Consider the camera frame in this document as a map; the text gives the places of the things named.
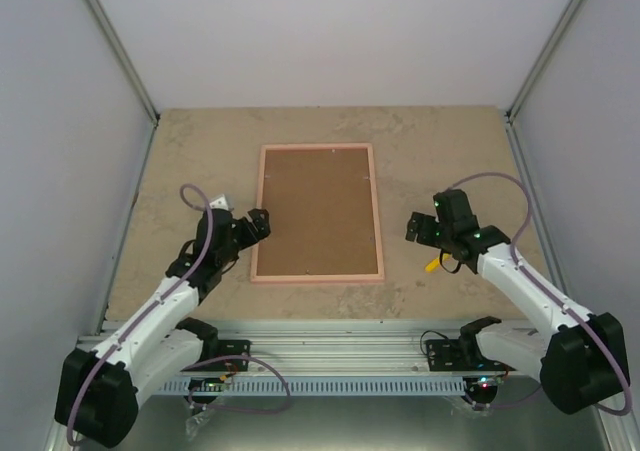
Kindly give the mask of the yellow handled screwdriver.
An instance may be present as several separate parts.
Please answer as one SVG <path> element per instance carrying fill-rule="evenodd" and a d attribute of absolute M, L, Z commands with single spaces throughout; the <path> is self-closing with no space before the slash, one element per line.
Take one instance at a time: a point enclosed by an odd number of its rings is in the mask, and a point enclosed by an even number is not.
<path fill-rule="evenodd" d="M 439 269 L 442 264 L 447 261 L 450 258 L 450 255 L 447 253 L 442 254 L 441 256 L 433 259 L 431 262 L 429 262 L 424 270 L 426 273 L 432 273 L 434 271 L 436 271 L 437 269 Z"/>

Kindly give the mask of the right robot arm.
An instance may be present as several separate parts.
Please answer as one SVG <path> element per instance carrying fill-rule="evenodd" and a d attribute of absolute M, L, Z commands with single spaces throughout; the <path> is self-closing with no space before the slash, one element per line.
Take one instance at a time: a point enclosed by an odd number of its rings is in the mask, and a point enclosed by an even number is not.
<path fill-rule="evenodd" d="M 409 242 L 450 256 L 458 267 L 495 286 L 529 320 L 528 335 L 487 316 L 460 329 L 460 361 L 481 370 L 492 361 L 536 380 L 551 403 L 574 414 L 617 394 L 631 411 L 629 367 L 621 323 L 576 303 L 529 266 L 514 239 L 495 226 L 483 227 L 466 193 L 448 189 L 434 195 L 436 213 L 413 212 L 406 226 Z"/>

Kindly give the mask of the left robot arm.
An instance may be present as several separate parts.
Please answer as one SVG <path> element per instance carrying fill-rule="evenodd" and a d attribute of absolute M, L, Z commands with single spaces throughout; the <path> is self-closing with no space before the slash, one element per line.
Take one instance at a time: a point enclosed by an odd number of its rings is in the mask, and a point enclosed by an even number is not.
<path fill-rule="evenodd" d="M 107 448 L 132 429 L 142 405 L 182 370 L 244 371 L 249 343 L 222 341 L 215 327 L 191 317 L 247 249 L 270 234 L 269 214 L 236 219 L 204 212 L 149 300 L 91 350 L 64 360 L 54 419 Z"/>

